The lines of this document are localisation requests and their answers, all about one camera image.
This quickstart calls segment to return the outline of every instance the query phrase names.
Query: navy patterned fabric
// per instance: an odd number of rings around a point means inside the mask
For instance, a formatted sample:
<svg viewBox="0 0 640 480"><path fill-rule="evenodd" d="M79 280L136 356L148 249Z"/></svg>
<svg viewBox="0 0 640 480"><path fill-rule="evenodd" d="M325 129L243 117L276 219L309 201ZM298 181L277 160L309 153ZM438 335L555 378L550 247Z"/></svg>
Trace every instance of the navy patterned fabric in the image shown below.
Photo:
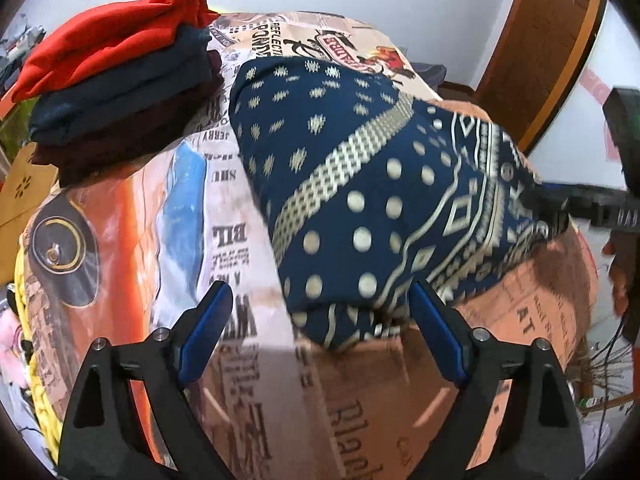
<svg viewBox="0 0 640 480"><path fill-rule="evenodd" d="M255 59L238 74L230 118L292 321L325 348L398 334L413 280L453 303L548 237L520 205L533 175L499 126L384 76Z"/></svg>

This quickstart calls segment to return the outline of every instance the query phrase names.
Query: green object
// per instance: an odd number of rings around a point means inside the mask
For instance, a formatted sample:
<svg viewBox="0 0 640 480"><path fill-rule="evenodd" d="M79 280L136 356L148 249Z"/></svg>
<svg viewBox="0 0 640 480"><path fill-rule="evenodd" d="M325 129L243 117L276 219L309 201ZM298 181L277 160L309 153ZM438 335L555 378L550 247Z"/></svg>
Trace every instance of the green object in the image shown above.
<svg viewBox="0 0 640 480"><path fill-rule="evenodd" d="M0 145L9 162L13 162L18 151L29 139L29 117L38 98L22 101L14 106L0 122Z"/></svg>

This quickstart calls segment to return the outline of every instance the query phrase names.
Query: red garment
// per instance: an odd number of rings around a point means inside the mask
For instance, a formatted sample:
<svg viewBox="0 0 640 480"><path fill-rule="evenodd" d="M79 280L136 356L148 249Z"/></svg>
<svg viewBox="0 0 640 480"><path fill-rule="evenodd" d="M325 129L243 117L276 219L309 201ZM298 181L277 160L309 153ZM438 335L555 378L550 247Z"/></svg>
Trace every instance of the red garment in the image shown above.
<svg viewBox="0 0 640 480"><path fill-rule="evenodd" d="M137 0L81 12L37 46L20 72L15 103L67 88L169 46L181 23L204 28L219 14L207 0Z"/></svg>

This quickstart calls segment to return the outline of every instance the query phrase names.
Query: brown door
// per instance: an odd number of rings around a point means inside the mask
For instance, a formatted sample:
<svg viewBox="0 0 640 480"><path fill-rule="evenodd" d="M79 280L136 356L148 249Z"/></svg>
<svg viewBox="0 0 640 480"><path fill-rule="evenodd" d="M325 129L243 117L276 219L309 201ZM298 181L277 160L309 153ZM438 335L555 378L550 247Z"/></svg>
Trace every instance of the brown door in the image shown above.
<svg viewBox="0 0 640 480"><path fill-rule="evenodd" d="M581 68L600 0L514 0L475 101L524 150Z"/></svg>

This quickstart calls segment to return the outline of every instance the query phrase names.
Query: silver screw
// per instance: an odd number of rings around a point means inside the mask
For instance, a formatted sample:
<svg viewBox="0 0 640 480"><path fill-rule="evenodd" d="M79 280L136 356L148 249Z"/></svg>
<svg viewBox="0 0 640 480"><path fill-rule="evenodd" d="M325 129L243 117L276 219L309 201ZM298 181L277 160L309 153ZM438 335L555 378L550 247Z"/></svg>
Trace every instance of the silver screw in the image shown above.
<svg viewBox="0 0 640 480"><path fill-rule="evenodd" d="M102 350L105 346L107 346L107 340L103 337L94 339L94 342L91 343L91 348L94 350Z"/></svg>
<svg viewBox="0 0 640 480"><path fill-rule="evenodd" d="M551 350L551 343L543 337L536 339L536 346L541 350Z"/></svg>
<svg viewBox="0 0 640 480"><path fill-rule="evenodd" d="M151 335L156 341L164 341L169 337L169 329L161 326L160 328L156 328Z"/></svg>
<svg viewBox="0 0 640 480"><path fill-rule="evenodd" d="M473 331L474 338L478 341L489 341L491 334L485 328L475 328Z"/></svg>

